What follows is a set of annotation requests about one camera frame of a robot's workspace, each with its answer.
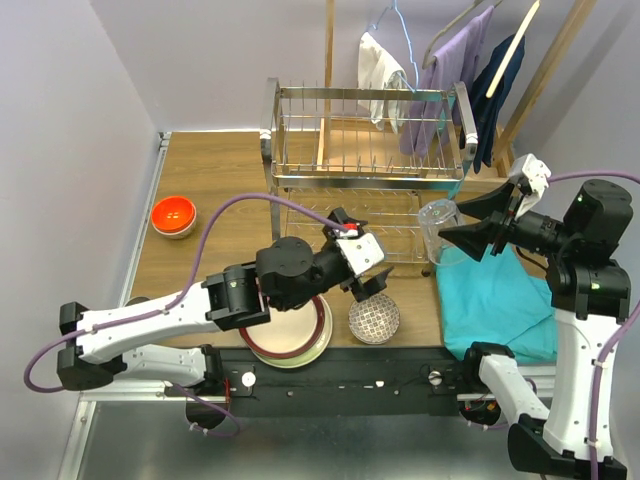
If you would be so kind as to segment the clear plastic cup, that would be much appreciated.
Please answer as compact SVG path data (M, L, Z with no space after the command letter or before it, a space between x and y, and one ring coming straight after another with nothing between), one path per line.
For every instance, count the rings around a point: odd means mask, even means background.
M427 203L418 212L418 223L427 257L432 264L448 267L462 263L467 258L458 247L440 236L442 230L465 224L454 201L439 199Z

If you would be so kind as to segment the metal two-tier dish rack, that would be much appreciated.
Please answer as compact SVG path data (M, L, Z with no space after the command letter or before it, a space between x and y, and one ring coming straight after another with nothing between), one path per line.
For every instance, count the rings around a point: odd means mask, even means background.
M391 120L377 129L374 101L424 102L431 116L409 119L425 152L403 150ZM477 147L464 83L448 90L373 90L283 86L266 82L260 117L260 150L267 190L326 215L342 206L367 221L390 264L429 270L431 261L418 223L427 202L453 198Z

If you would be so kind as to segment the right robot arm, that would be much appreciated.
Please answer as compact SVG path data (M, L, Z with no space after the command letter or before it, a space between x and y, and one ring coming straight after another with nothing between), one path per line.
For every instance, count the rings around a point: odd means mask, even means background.
M474 260L507 245L547 259L546 281L557 328L553 398L544 404L504 345L474 342L460 379L486 388L509 424L512 466L546 478L623 479L626 467L611 442L609 405L618 343L638 315L631 280L613 253L633 217L632 198L603 179L584 182L562 219L526 208L534 189L511 180L459 204L469 225L441 237Z

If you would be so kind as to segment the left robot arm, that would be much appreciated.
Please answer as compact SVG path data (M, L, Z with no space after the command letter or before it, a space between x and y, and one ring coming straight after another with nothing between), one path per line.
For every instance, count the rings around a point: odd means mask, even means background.
M346 229L324 227L319 251L299 237L286 236L257 251L254 261L229 266L183 292L107 310L90 310L78 302L62 305L59 329L65 345L56 362L62 387L97 389L123 375L168 380L209 395L222 380L212 348L181 354L159 341L265 324L272 312L317 303L319 295L335 286L358 302L384 290L387 271L362 278L386 259L380 240L342 208L328 218Z

